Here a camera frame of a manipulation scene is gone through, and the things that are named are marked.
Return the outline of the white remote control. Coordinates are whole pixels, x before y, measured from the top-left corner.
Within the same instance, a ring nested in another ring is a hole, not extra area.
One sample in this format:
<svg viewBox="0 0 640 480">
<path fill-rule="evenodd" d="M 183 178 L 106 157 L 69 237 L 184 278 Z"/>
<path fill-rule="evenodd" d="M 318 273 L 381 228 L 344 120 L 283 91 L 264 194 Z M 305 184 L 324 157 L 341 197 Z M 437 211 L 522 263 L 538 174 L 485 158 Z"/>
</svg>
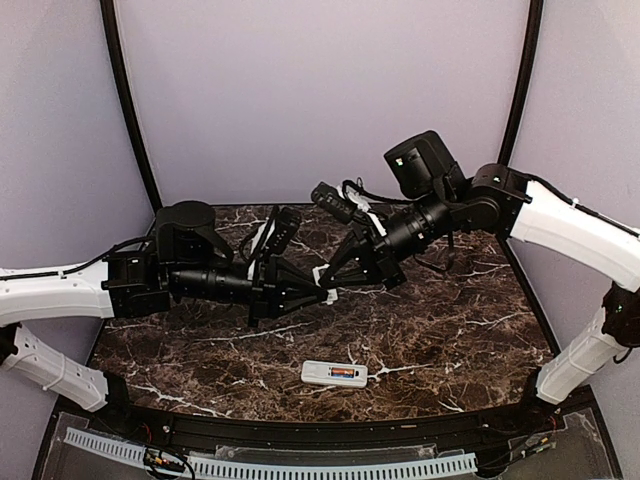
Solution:
<svg viewBox="0 0 640 480">
<path fill-rule="evenodd" d="M 300 378 L 307 384 L 364 388 L 368 383 L 368 369 L 364 365 L 307 360 L 302 365 Z"/>
</svg>

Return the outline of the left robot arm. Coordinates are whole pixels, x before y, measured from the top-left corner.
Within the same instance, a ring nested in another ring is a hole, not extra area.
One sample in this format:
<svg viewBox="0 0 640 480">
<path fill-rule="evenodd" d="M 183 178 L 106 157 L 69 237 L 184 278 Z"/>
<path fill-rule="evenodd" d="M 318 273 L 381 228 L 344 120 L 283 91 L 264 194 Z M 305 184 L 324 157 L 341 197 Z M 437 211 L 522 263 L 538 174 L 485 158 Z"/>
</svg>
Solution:
<svg viewBox="0 0 640 480">
<path fill-rule="evenodd" d="M 274 207 L 249 257 L 237 262 L 216 230 L 213 206 L 182 201 L 160 209 L 151 232 L 83 264 L 1 272 L 1 367 L 14 370 L 103 421 L 120 436 L 141 427 L 120 376 L 81 365 L 45 344 L 26 322 L 62 317 L 141 318 L 180 300 L 245 305 L 248 323 L 324 302 L 328 292 L 282 255 L 298 212 Z"/>
</svg>

